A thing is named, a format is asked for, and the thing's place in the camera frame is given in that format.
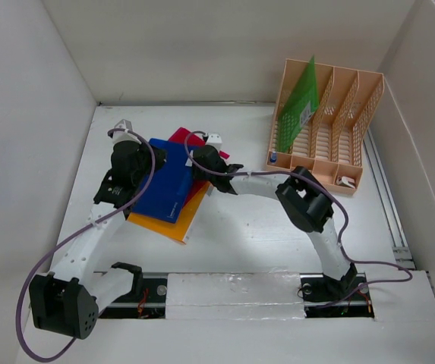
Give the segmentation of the blue clip file folder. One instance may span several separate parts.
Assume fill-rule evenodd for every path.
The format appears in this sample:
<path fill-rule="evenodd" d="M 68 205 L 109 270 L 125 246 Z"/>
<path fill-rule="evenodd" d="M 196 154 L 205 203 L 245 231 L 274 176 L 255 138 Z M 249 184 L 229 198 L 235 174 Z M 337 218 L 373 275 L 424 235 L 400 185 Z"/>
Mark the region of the blue clip file folder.
<path fill-rule="evenodd" d="M 164 165 L 155 172 L 145 193 L 132 212 L 174 224 L 193 185 L 184 145 L 152 138 L 150 145 L 166 152 Z"/>

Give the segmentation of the small blue-capped glue bottle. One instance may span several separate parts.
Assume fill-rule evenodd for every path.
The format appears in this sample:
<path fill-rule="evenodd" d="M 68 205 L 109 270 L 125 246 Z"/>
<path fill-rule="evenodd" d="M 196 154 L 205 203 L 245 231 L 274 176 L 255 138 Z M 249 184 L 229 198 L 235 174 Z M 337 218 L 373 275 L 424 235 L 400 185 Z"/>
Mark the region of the small blue-capped glue bottle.
<path fill-rule="evenodd" d="M 275 163 L 277 163 L 277 152 L 276 151 L 272 151 L 270 153 L 270 159 L 269 159 L 269 161 L 270 161 L 271 165 L 274 165 Z"/>

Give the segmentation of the green clip file folder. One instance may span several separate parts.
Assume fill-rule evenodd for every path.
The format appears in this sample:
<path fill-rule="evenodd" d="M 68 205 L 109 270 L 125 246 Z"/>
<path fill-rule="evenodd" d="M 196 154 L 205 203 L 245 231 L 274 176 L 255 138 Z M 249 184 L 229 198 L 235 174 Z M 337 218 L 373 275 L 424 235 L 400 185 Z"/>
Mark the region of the green clip file folder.
<path fill-rule="evenodd" d="M 303 126 L 314 116 L 318 106 L 315 57 L 312 56 L 278 116 L 278 152 L 287 152 L 290 149 Z"/>

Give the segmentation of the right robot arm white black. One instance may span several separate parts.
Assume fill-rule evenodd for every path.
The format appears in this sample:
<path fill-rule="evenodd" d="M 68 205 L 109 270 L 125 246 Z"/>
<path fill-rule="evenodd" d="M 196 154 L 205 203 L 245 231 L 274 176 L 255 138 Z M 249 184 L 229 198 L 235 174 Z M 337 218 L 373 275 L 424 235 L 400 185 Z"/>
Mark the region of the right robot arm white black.
<path fill-rule="evenodd" d="M 357 269 L 341 251 L 333 220 L 333 201 L 309 170 L 296 167 L 293 171 L 296 177 L 241 172 L 242 165 L 226 164 L 210 145 L 195 149 L 191 157 L 194 179 L 209 181 L 219 192 L 279 201 L 290 222 L 309 236 L 320 258 L 323 270 L 320 287 L 325 291 L 325 299 L 341 299 L 351 292 Z"/>

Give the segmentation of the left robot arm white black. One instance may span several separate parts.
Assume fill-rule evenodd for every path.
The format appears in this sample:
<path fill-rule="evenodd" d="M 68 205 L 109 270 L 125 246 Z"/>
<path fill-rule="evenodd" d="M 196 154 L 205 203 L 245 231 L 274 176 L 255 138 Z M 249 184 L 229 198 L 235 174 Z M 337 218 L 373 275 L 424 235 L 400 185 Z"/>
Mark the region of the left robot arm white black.
<path fill-rule="evenodd" d="M 127 221 L 134 197 L 152 171 L 166 160 L 165 150 L 135 140 L 113 146 L 111 168 L 93 198 L 90 229 L 74 239 L 47 275 L 36 275 L 29 285 L 36 328 L 85 339 L 107 306 L 120 297 L 136 300 L 143 293 L 141 267 L 116 262 L 95 278 L 97 262 L 114 233 Z"/>

